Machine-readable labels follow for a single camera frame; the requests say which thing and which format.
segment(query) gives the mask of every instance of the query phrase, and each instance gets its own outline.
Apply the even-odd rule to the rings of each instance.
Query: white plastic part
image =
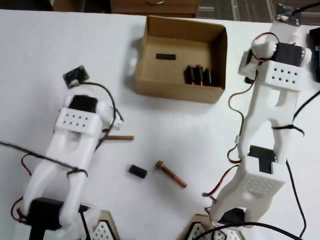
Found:
[[[223,232],[216,231],[214,233],[214,240],[245,240],[238,231],[224,229]]]
[[[73,100],[74,96],[68,96],[64,101],[64,107],[68,108]],[[104,101],[98,101],[96,105],[96,113],[101,117],[104,128],[109,128],[114,119],[114,108],[108,105]],[[124,124],[120,115],[116,113],[116,119],[113,125],[113,129],[119,130]]]
[[[258,63],[259,62],[255,57],[249,56],[249,51],[244,52],[238,69],[238,74],[254,80],[256,78]]]
[[[108,224],[104,221],[100,221],[98,226],[91,233],[90,237],[92,240],[116,240],[112,235],[112,230],[109,228]]]
[[[93,228],[98,224],[100,213],[101,211],[96,208],[90,208],[83,213],[85,222],[91,233],[93,232]],[[31,226],[18,222],[15,224],[13,240],[28,240],[30,232]],[[85,235],[85,228],[80,213],[78,213],[71,225],[57,231],[46,230],[43,240],[78,240]]]
[[[258,69],[248,114],[243,122],[238,143],[240,159],[249,152],[251,139],[266,122],[272,127],[292,124],[299,91],[304,87],[305,70],[275,61],[264,62]],[[275,106],[268,105],[268,97],[273,89],[279,90],[279,100]],[[284,164],[292,129],[273,130],[274,152],[277,162]]]
[[[277,43],[274,41],[267,41],[252,46],[251,50],[258,59],[270,59],[277,50]]]
[[[311,58],[309,50],[304,51],[304,57],[301,57],[305,66]],[[238,138],[238,154],[242,161],[234,178],[220,191],[217,202],[212,203],[210,219],[213,222],[218,222],[227,211],[234,208],[244,209],[245,222],[257,222],[287,180],[285,162],[292,129],[273,130],[276,162],[271,164],[271,173],[260,172],[259,159],[247,154],[251,139],[266,121],[270,121],[272,127],[292,124],[299,92],[306,84],[306,70],[271,60],[263,62],[257,70],[248,114]],[[280,92],[279,99],[275,106],[270,106],[268,98],[273,90]]]
[[[64,121],[71,121],[71,119],[79,121],[80,116],[81,119],[84,118],[83,121],[87,121],[85,126],[82,126],[83,124],[77,126],[76,122],[75,124],[74,122],[72,124],[64,123]],[[55,124],[54,134],[45,155],[88,171],[102,126],[101,118],[95,113],[63,108]],[[70,169],[47,160],[42,160],[36,167],[23,195],[23,213],[25,215],[29,212],[31,202],[42,196],[47,184],[54,180],[59,171],[67,173]],[[69,226],[74,222],[87,176],[84,172],[78,172],[69,175],[68,180],[69,192],[59,217],[62,226]]]
[[[274,33],[281,43],[291,44],[292,42],[296,43],[298,39],[298,26],[289,25],[284,22],[273,21],[270,32]],[[273,35],[267,35],[266,41],[275,41]]]
[[[187,240],[193,240],[203,232],[205,232],[205,229],[201,225],[201,223],[195,223],[191,229],[189,236],[187,236]],[[206,236],[201,237],[200,240],[211,240],[211,234],[207,234]]]
[[[64,107],[60,111],[55,127],[93,137],[97,134],[96,127],[100,122],[101,118],[98,114]]]
[[[285,165],[274,162],[271,167],[272,174],[260,172],[257,158],[246,156],[242,159],[234,178],[220,191],[217,202],[212,203],[210,219],[218,222],[225,212],[245,208],[244,221],[257,222],[287,179]]]
[[[302,61],[301,61],[301,67],[307,66],[310,63],[312,58],[312,52],[309,48],[304,48],[303,50],[304,50],[304,57],[302,58]]]

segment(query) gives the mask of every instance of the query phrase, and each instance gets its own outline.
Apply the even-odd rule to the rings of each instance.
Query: black cable tie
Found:
[[[293,125],[293,124],[290,124],[290,125],[287,125],[287,126],[273,126],[272,127],[273,130],[282,130],[282,129],[295,129],[297,130],[298,132],[302,133],[303,136],[305,136],[305,131],[303,131],[301,128]]]
[[[73,170],[71,170],[71,171],[68,171],[68,172],[66,173],[66,177],[69,178],[69,175],[71,175],[71,174],[77,174],[77,173],[84,173],[84,174],[86,175],[86,177],[88,177],[88,172],[87,172],[86,170],[80,169],[80,168],[75,168],[75,169],[73,169]]]

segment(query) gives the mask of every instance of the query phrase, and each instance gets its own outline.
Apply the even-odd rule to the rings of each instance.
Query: wooden drawer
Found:
[[[195,14],[198,0],[112,0],[113,13]]]

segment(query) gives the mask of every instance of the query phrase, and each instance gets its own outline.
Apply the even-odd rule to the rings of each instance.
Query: wooden furniture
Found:
[[[194,18],[199,0],[111,0],[114,14]]]

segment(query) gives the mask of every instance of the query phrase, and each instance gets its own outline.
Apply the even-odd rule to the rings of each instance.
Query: brass bolt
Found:
[[[169,176],[171,179],[173,179],[182,188],[185,188],[187,186],[187,184],[184,181],[182,181],[180,177],[178,177],[173,171],[171,171],[169,168],[167,168],[164,165],[163,161],[157,161],[155,164],[155,168],[164,172],[167,176]]]

